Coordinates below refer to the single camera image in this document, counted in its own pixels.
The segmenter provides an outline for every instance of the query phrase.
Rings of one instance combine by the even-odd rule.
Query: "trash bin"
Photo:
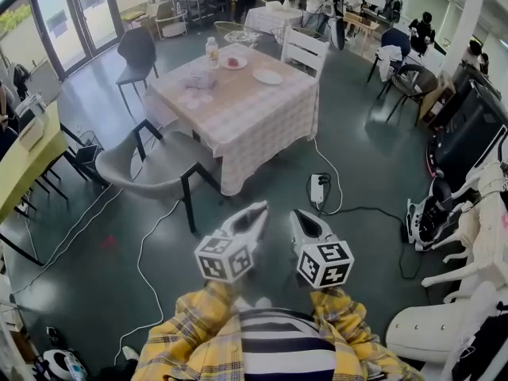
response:
[[[79,138],[80,143],[76,144],[78,149],[76,153],[76,160],[84,167],[88,167],[97,171],[95,168],[95,160],[104,148],[97,136],[92,130],[86,131]]]

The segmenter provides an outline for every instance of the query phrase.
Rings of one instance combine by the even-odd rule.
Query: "plastic bottle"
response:
[[[219,46],[215,38],[208,38],[206,43],[206,55],[208,56],[208,66],[210,69],[219,68]]]

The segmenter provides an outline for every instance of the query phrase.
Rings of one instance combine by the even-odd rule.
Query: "flower vase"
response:
[[[291,0],[284,0],[283,8],[285,10],[290,10],[291,9]]]

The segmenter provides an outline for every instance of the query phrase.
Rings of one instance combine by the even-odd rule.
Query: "white cube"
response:
[[[206,236],[194,254],[203,278],[224,283],[235,282],[254,266],[241,239]]]
[[[348,280],[354,262],[345,241],[310,244],[302,247],[298,272],[315,289],[335,287]]]

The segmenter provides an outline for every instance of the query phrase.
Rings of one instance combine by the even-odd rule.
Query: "door frame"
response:
[[[78,69],[80,69],[83,65],[90,62],[96,56],[100,55],[105,50],[117,44],[121,39],[121,37],[123,36],[124,29],[123,24],[121,23],[120,13],[118,11],[117,0],[106,0],[108,7],[110,9],[111,18],[113,20],[114,29],[117,36],[116,38],[112,39],[112,41],[104,44],[102,47],[99,48],[96,48],[94,46],[94,42],[91,38],[90,31],[87,26],[87,20],[84,17],[83,9],[81,7],[81,1],[67,0],[71,20],[72,23],[74,24],[76,32],[78,33],[79,42],[83,48],[85,57],[78,63],[74,64],[73,66],[65,70],[64,66],[60,62],[60,58],[56,54],[56,51],[51,42],[51,38],[49,37],[46,24],[44,23],[44,19],[40,11],[39,2],[37,0],[30,0],[30,2],[32,3],[31,6],[33,12],[33,19],[37,23],[37,29],[39,31],[40,39],[60,82],[63,82],[72,73],[76,72]]]

